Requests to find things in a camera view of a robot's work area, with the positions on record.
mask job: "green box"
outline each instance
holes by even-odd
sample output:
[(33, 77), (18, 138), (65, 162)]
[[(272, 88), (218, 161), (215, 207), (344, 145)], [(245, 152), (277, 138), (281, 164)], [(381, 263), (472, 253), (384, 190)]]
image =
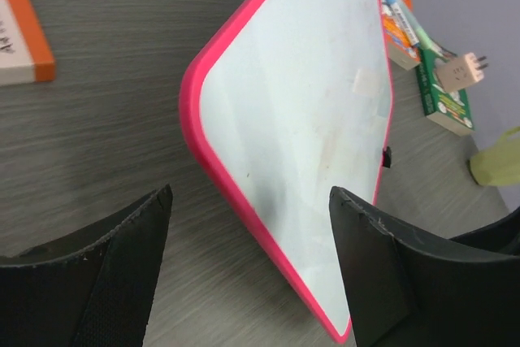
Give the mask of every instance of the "green box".
[(446, 93), (435, 74), (438, 59), (431, 50), (419, 50), (421, 63), (415, 68), (421, 91), (424, 115), (459, 136), (471, 134), (475, 127), (471, 118), (470, 102), (464, 89)]

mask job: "box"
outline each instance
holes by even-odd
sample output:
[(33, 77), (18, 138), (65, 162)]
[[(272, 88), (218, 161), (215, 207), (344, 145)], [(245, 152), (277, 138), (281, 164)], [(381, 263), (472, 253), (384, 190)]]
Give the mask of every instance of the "box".
[[(418, 66), (420, 63), (418, 50), (411, 46), (408, 37), (399, 28), (390, 7), (384, 0), (379, 1), (381, 2), (381, 18), (388, 57), (405, 70)], [(403, 2), (412, 10), (412, 0), (403, 0)]]
[(56, 63), (30, 0), (0, 0), (0, 85), (49, 81)]
[(434, 72), (436, 62), (441, 60), (431, 50), (419, 50), (419, 54), (421, 63), (416, 73), (424, 115), (459, 136), (471, 134), (475, 127), (466, 91), (443, 91)]

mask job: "orange book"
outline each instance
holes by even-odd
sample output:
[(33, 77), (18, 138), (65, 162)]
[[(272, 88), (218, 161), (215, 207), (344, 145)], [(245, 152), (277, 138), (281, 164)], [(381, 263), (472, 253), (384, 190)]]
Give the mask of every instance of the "orange book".
[(56, 62), (30, 0), (0, 0), (0, 85), (50, 81)]
[[(399, 24), (395, 21), (390, 7), (384, 0), (380, 1), (388, 57), (394, 63), (409, 70), (420, 63), (418, 51), (412, 47), (405, 32), (401, 30)], [(412, 0), (403, 0), (403, 2), (412, 10)]]

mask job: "pink frame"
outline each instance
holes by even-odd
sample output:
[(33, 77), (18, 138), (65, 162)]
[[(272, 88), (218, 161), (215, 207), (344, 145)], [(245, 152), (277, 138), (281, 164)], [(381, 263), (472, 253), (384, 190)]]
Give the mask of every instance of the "pink frame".
[[(331, 338), (338, 343), (344, 343), (349, 337), (352, 328), (351, 319), (349, 320), (349, 325), (343, 335), (334, 328), (321, 306), (317, 303), (310, 290), (297, 274), (293, 265), (285, 257), (274, 238), (257, 216), (253, 207), (249, 204), (249, 201), (245, 198), (244, 194), (226, 171), (225, 166), (220, 162), (219, 158), (211, 148), (210, 143), (206, 139), (202, 129), (200, 101), (204, 79), (222, 53), (229, 47), (231, 42), (249, 22), (251, 17), (264, 1), (265, 0), (245, 0), (222, 28), (220, 28), (220, 30), (211, 38), (206, 46), (204, 46), (197, 57), (189, 64), (180, 86), (180, 125), (189, 150), (192, 152), (195, 159), (201, 164), (207, 175), (214, 181), (215, 185), (232, 206), (233, 210), (238, 214), (242, 223), (249, 229), (260, 246), (267, 252), (273, 263), (279, 268), (302, 301), (318, 318), (319, 322), (327, 330)], [(391, 90), (391, 108), (384, 139), (385, 145), (388, 140), (388, 130), (390, 128), (393, 112), (392, 83)], [(372, 203), (375, 203), (382, 169), (383, 167), (381, 166)]]

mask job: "wall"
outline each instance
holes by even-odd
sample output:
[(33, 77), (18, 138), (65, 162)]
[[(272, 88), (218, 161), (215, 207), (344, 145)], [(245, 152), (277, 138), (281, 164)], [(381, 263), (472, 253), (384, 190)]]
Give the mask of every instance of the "wall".
[[(486, 78), (468, 89), (482, 149), (508, 128), (520, 124), (520, 7), (515, 0), (414, 0), (423, 27), (441, 44), (459, 53), (487, 55)], [(520, 203), (520, 185), (500, 188), (508, 208)]]

